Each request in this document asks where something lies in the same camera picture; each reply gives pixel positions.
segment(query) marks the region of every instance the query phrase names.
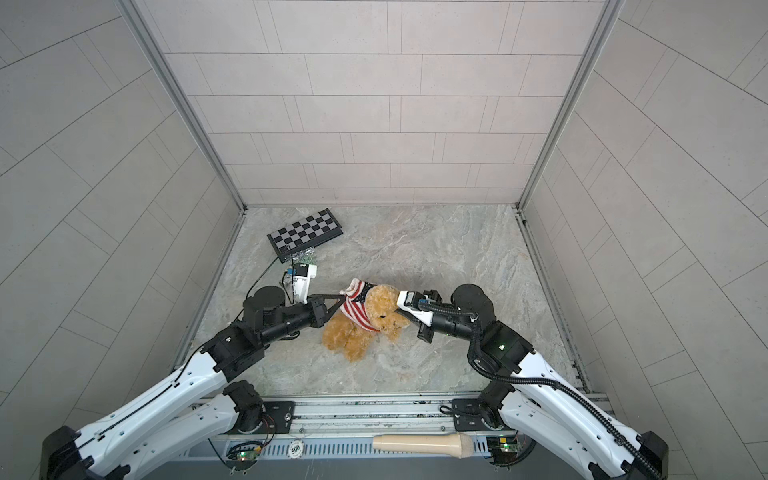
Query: stuffed animal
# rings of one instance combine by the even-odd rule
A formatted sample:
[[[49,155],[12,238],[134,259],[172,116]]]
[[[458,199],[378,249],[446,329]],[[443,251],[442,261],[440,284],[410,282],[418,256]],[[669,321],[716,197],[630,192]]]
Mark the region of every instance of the stuffed animal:
[[[323,327],[323,345],[332,351],[344,349],[350,362],[364,357],[377,333],[394,342],[400,330],[410,324],[395,311],[400,291],[394,286],[374,285],[355,278],[348,289],[339,293],[347,298]]]

